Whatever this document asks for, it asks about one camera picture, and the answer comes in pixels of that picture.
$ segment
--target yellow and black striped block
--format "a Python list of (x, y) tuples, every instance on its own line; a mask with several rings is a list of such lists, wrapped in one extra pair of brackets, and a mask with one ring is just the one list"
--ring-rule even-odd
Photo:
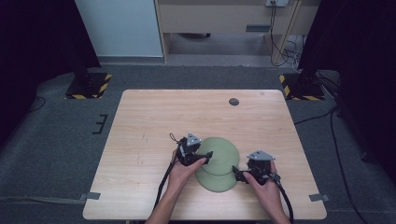
[(284, 76), (279, 76), (280, 83), (282, 83), (283, 90), (285, 92), (286, 99), (290, 100), (324, 100), (324, 97), (317, 97), (317, 96), (310, 96), (310, 95), (303, 95), (303, 96), (292, 96), (290, 92), (290, 87), (288, 85), (288, 81), (285, 79)]
[(76, 99), (76, 100), (83, 100), (83, 99), (94, 99), (94, 98), (102, 98), (105, 90), (107, 88), (108, 82), (111, 79), (110, 74), (106, 74), (105, 78), (101, 82), (100, 86), (98, 87), (98, 91), (95, 93), (87, 94), (87, 93), (80, 93), (76, 92), (76, 94), (66, 95), (66, 99)]

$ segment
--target power cord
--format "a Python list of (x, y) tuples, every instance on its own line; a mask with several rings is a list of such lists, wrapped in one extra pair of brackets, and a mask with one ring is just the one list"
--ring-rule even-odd
[(158, 202), (160, 201), (161, 194), (163, 192), (163, 186), (165, 185), (166, 179), (168, 178), (169, 174), (171, 173), (173, 167), (175, 166), (175, 163), (177, 163), (176, 154), (175, 154), (175, 157), (172, 159), (172, 162), (169, 164), (168, 169), (165, 172), (165, 175), (163, 176), (163, 181), (161, 182), (160, 186), (158, 187), (157, 199), (155, 200), (155, 204), (154, 204), (154, 207), (152, 208), (152, 210), (155, 209)]
[(311, 118), (311, 119), (304, 119), (304, 120), (295, 122), (294, 125), (297, 125), (297, 124), (300, 124), (300, 123), (303, 123), (303, 122), (306, 122), (306, 121), (309, 121), (309, 120), (312, 120), (312, 119), (323, 118), (323, 117), (326, 117), (326, 116), (328, 116), (328, 115), (330, 114), (330, 126), (331, 126), (331, 129), (332, 129), (332, 140), (334, 141), (335, 154), (336, 154), (336, 156), (337, 156), (338, 165), (340, 166), (341, 176), (343, 177), (343, 183), (344, 183), (344, 187), (345, 187), (345, 189), (346, 189), (346, 195), (347, 195), (347, 197), (348, 197), (348, 199), (349, 199), (350, 204), (352, 205), (353, 210), (354, 210), (355, 213), (358, 215), (358, 217), (361, 219), (361, 221), (362, 221), (364, 224), (368, 224), (368, 222), (367, 222), (367, 221), (364, 219), (364, 217), (361, 215), (361, 212), (358, 210), (358, 208), (357, 208), (355, 202), (354, 202), (353, 199), (352, 199), (352, 196), (351, 196), (351, 194), (350, 194), (350, 191), (349, 191), (349, 185), (347, 184), (347, 178), (346, 178), (346, 175), (345, 175), (345, 172), (344, 172), (344, 166), (343, 166), (343, 164), (341, 163), (340, 152), (339, 152), (339, 149), (338, 149), (337, 139), (335, 138), (334, 127), (333, 127), (333, 124), (332, 124), (332, 115), (334, 114), (335, 111), (338, 111), (338, 107), (337, 107), (337, 106), (333, 107), (328, 113), (326, 113), (326, 114), (324, 114), (324, 115), (317, 116), (317, 117), (313, 117), (313, 118)]
[(338, 78), (337, 83), (335, 83), (328, 77), (325, 77), (320, 70), (318, 70), (317, 77), (315, 81), (334, 99), (340, 90), (340, 78)]
[[(254, 166), (255, 169), (258, 169), (261, 171), (262, 174), (265, 174), (267, 172), (265, 172), (263, 169), (261, 169), (258, 166)], [(267, 175), (274, 181), (274, 183), (276, 184), (277, 188), (279, 189), (279, 191), (282, 193), (283, 199), (285, 199), (285, 203), (286, 206), (289, 209), (289, 221), (290, 224), (294, 223), (294, 213), (293, 213), (293, 208), (291, 207), (291, 202), (290, 199), (288, 197), (288, 195), (286, 194), (285, 189), (282, 187), (282, 184), (280, 184), (280, 176), (276, 173), (267, 173)]]
[(301, 53), (300, 53), (300, 48), (297, 49), (297, 36), (295, 38), (295, 41), (290, 41), (288, 40), (288, 43), (291, 43), (294, 46), (294, 49), (287, 49), (286, 47), (283, 49), (283, 56), (287, 57), (286, 63), (290, 64), (294, 71), (299, 72), (294, 68), (295, 64), (298, 64), (301, 58)]
[(35, 100), (36, 100), (36, 101), (42, 100), (43, 103), (42, 103), (38, 108), (29, 110), (29, 111), (28, 111), (29, 113), (32, 113), (32, 112), (35, 112), (35, 111), (41, 109), (41, 108), (46, 104), (46, 102), (47, 102), (46, 99), (45, 99), (44, 97), (41, 97), (41, 96), (37, 96), (37, 97), (35, 98)]
[(352, 196), (350, 194), (349, 191), (349, 186), (347, 184), (347, 178), (346, 175), (344, 173), (344, 167), (343, 164), (341, 163), (341, 159), (340, 159), (340, 153), (338, 151), (338, 144), (337, 144), (337, 139), (335, 138), (335, 134), (334, 134), (334, 127), (332, 126), (332, 115), (334, 113), (334, 111), (337, 109), (337, 107), (334, 108), (334, 110), (332, 111), (332, 113), (330, 114), (330, 125), (332, 127), (332, 140), (334, 141), (334, 146), (335, 146), (335, 153), (337, 155), (337, 160), (338, 160), (338, 164), (340, 166), (340, 170), (341, 170), (341, 176), (343, 177), (343, 182), (344, 182), (344, 186), (346, 188), (346, 195), (349, 199), (350, 204), (353, 207), (353, 210), (355, 210), (356, 214), (358, 215), (358, 217), (361, 219), (361, 221), (365, 224), (368, 224), (368, 222), (364, 219), (364, 217), (361, 215), (361, 212), (359, 212), (358, 208), (356, 207), (355, 202), (352, 199)]
[[(288, 60), (289, 60), (289, 57), (288, 57), (288, 59), (285, 59), (285, 57), (284, 57), (285, 55), (281, 52), (281, 50), (277, 47), (276, 43), (274, 42), (273, 28), (274, 28), (275, 18), (276, 18), (276, 0), (271, 1), (271, 5), (272, 5), (272, 10), (271, 10), (271, 29), (270, 29), (270, 37), (271, 37), (271, 64), (272, 64), (272, 66), (279, 67), (279, 66), (281, 66), (281, 65), (283, 65), (283, 64), (285, 64), (285, 63), (287, 63)], [(294, 14), (296, 13), (296, 9), (297, 9), (297, 8), (294, 9), (292, 16), (294, 16)], [(283, 63), (278, 63), (278, 64), (274, 63), (274, 61), (273, 61), (274, 46), (275, 46), (276, 50), (279, 52), (279, 54), (282, 56), (282, 59), (283, 59), (283, 61), (284, 61)]]
[(302, 55), (302, 53), (300, 53), (300, 52), (303, 52), (303, 49), (304, 49), (304, 36), (301, 37), (301, 42), (302, 43), (301, 43), (300, 47), (297, 49), (297, 51), (294, 52), (294, 57), (293, 57), (292, 64), (291, 64), (291, 68), (294, 71), (296, 71), (297, 73), (302, 72), (301, 69), (298, 69), (298, 64), (300, 63), (300, 57)]

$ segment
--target dark gray carpet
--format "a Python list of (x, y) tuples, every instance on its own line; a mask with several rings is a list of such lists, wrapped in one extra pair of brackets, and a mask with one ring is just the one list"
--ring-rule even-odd
[[(102, 155), (122, 92), (128, 89), (277, 89), (289, 68), (116, 66), (102, 99), (65, 100), (72, 74), (43, 83), (32, 110), (0, 151), (0, 197), (77, 199), (87, 193)], [(294, 121), (327, 113), (324, 101), (287, 101)], [(102, 134), (100, 114), (108, 114)], [(395, 223), (396, 190), (378, 164), (360, 160), (361, 151), (344, 121), (333, 117), (346, 180), (368, 223)], [(319, 191), (329, 194), (324, 220), (295, 223), (361, 223), (348, 200), (335, 154), (330, 116), (296, 125)], [(0, 223), (96, 223), (82, 217), (83, 205), (0, 203)]]

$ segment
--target white wall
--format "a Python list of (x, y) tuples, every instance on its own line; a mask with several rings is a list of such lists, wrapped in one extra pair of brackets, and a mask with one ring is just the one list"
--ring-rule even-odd
[(154, 0), (76, 0), (97, 56), (162, 57)]

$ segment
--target electrical outlet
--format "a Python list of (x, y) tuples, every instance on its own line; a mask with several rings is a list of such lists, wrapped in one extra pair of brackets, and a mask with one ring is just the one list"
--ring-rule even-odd
[(267, 0), (265, 5), (267, 7), (272, 7), (274, 3), (277, 7), (286, 7), (288, 5), (289, 0)]

